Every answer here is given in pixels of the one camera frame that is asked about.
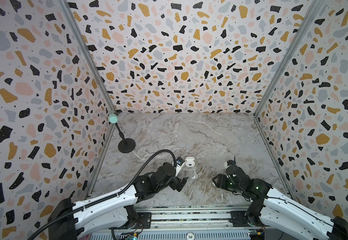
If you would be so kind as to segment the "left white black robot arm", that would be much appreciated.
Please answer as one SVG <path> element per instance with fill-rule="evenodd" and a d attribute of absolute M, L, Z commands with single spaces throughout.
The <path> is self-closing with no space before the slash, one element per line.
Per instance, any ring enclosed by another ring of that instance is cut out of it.
<path fill-rule="evenodd" d="M 77 240 L 99 230 L 132 228 L 139 219 L 135 204 L 153 198 L 167 187 L 178 192 L 183 189 L 187 179 L 180 179 L 178 174 L 185 163 L 182 158 L 176 163 L 164 163 L 156 172 L 138 176 L 129 188 L 84 201 L 63 199 L 48 218 L 49 223 L 54 221 L 48 227 L 49 239 Z"/>

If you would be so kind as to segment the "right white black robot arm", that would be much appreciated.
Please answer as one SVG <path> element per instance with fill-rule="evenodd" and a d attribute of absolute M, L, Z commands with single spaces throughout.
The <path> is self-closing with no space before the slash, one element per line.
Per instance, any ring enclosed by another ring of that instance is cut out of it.
<path fill-rule="evenodd" d="M 234 225 L 273 227 L 299 240 L 348 240 L 348 222 L 315 212 L 261 179 L 251 179 L 233 160 L 225 174 L 212 179 L 222 190 L 244 197 L 250 206 L 244 214 L 232 213 Z"/>

